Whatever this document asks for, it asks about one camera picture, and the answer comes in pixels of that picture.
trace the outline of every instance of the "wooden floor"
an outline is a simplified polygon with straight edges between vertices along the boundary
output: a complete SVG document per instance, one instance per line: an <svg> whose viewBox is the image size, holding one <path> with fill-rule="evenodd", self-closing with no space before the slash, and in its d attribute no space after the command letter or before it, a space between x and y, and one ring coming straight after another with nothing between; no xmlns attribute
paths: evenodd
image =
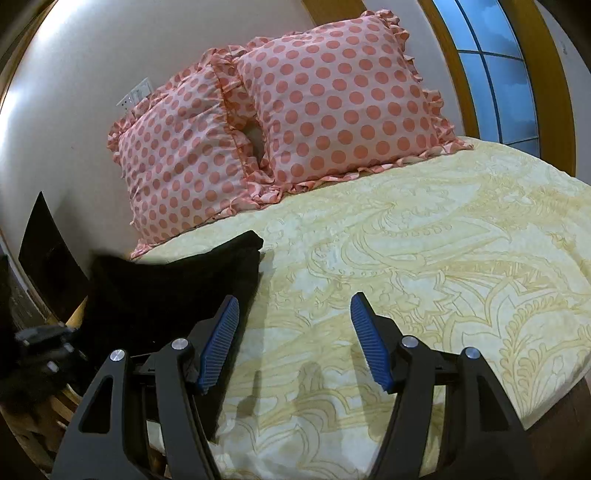
<svg viewBox="0 0 591 480"><path fill-rule="evenodd" d="M544 480L591 478L591 392L585 379L528 434Z"/></svg>

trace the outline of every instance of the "ribbed blue pad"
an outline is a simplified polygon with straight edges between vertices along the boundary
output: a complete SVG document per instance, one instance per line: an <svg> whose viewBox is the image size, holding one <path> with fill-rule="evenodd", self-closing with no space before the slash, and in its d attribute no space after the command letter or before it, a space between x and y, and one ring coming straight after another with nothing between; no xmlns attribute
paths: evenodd
<svg viewBox="0 0 591 480"><path fill-rule="evenodd" d="M351 320L374 381L389 391L394 387L394 380L390 373L388 350L358 294L351 298Z"/></svg>
<svg viewBox="0 0 591 480"><path fill-rule="evenodd" d="M201 371L197 386L203 394L217 383L238 327L239 314L238 300L232 297L201 355Z"/></svg>

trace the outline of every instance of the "dark monitor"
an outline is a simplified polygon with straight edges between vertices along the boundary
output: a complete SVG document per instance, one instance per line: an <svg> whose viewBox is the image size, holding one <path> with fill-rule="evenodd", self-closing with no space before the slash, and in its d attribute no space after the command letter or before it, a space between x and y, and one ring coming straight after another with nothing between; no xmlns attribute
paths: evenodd
<svg viewBox="0 0 591 480"><path fill-rule="evenodd" d="M87 295L88 279L61 237L42 193L33 206L18 260L52 314L68 321Z"/></svg>

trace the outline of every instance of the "yellow patterned bed sheet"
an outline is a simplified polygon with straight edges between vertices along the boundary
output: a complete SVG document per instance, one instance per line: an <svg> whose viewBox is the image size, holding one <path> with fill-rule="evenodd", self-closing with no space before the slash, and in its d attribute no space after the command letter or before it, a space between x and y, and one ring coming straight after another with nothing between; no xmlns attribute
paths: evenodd
<svg viewBox="0 0 591 480"><path fill-rule="evenodd" d="M591 187L503 145L435 158L204 226L174 260L254 230L261 282L212 445L225 478L365 478L394 396L349 317L378 314L432 348L479 348L525 427L591 362ZM443 427L437 390L423 462Z"/></svg>

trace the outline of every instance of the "window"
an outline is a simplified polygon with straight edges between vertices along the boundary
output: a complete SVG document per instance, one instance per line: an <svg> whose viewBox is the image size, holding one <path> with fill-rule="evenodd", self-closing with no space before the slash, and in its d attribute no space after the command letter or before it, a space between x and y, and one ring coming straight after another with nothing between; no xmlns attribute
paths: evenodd
<svg viewBox="0 0 591 480"><path fill-rule="evenodd" d="M530 78L498 0L434 0L460 55L483 140L540 156Z"/></svg>

